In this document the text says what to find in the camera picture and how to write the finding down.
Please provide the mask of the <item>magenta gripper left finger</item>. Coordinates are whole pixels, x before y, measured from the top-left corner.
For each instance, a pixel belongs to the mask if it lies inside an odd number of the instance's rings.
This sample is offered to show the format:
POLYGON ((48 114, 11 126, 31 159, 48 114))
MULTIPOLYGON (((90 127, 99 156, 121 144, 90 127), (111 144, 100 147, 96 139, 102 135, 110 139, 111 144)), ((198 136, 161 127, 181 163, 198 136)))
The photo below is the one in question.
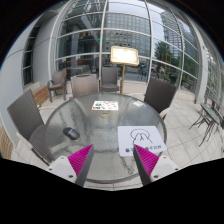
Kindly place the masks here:
POLYGON ((83 186, 93 155, 94 147, 89 145, 68 157, 60 156, 47 168, 47 171, 78 186, 83 186))

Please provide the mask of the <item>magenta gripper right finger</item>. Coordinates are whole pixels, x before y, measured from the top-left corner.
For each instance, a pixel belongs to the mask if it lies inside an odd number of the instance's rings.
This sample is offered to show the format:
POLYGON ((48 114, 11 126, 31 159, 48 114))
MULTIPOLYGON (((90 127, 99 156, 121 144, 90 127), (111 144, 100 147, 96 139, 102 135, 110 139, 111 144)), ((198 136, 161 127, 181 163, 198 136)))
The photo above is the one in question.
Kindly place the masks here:
POLYGON ((179 170, 179 167, 167 156, 157 156, 138 145, 134 146, 133 155, 143 185, 179 170))

